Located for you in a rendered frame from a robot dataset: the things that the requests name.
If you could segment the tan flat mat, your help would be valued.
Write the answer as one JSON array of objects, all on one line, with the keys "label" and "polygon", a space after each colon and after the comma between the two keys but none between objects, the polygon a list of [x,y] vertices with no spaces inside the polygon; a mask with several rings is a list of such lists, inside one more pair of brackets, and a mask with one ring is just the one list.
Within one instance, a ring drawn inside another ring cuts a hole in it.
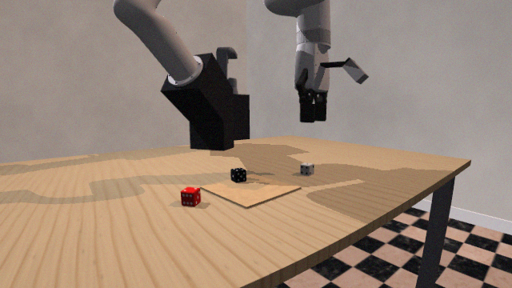
[{"label": "tan flat mat", "polygon": [[248,174],[245,182],[236,183],[229,179],[200,186],[200,189],[249,209],[300,190],[301,187],[256,174]]}]

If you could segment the red die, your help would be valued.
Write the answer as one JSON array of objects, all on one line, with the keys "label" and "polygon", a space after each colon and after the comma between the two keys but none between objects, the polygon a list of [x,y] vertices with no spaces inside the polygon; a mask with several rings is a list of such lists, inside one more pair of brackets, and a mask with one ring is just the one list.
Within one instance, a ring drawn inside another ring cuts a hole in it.
[{"label": "red die", "polygon": [[196,207],[201,201],[200,188],[187,187],[181,191],[181,200],[183,206]]}]

